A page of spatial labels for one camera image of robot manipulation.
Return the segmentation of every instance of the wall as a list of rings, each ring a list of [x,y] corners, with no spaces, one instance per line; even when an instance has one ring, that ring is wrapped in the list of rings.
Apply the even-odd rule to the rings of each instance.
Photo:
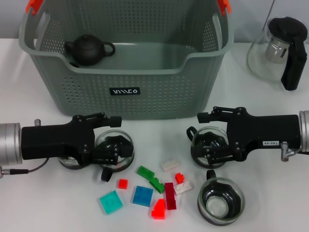
[[[0,0],[0,38],[18,38],[29,0]],[[252,42],[262,30],[272,0],[229,0],[236,42]],[[309,24],[309,0],[276,0],[275,16],[290,15]]]

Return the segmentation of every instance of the basket label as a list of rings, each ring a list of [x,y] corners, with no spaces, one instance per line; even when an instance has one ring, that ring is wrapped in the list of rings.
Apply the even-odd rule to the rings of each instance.
[[[140,87],[110,88],[111,95],[140,95]]]

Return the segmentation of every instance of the white block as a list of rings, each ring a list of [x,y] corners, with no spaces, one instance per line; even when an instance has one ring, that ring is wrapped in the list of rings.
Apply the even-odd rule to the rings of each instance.
[[[174,186],[176,195],[182,194],[192,189],[189,181],[183,182],[179,185]]]
[[[169,170],[172,170],[173,168],[177,168],[180,165],[177,162],[177,160],[172,159],[172,160],[169,160],[169,161],[162,163],[161,166],[162,166],[164,172],[168,172]]]

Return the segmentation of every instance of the label sticker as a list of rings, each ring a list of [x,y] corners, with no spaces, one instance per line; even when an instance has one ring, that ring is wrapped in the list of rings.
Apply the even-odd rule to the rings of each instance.
[[[140,87],[110,88],[111,95],[140,95]]]
[[[279,146],[279,141],[263,141],[263,146]]]

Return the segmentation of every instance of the small red cube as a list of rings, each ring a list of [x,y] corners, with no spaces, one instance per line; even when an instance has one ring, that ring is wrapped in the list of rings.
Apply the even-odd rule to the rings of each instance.
[[[126,179],[119,179],[118,188],[127,189],[127,180]]]
[[[177,173],[175,175],[175,179],[177,181],[177,184],[181,184],[184,182],[184,175],[182,175],[181,173]]]

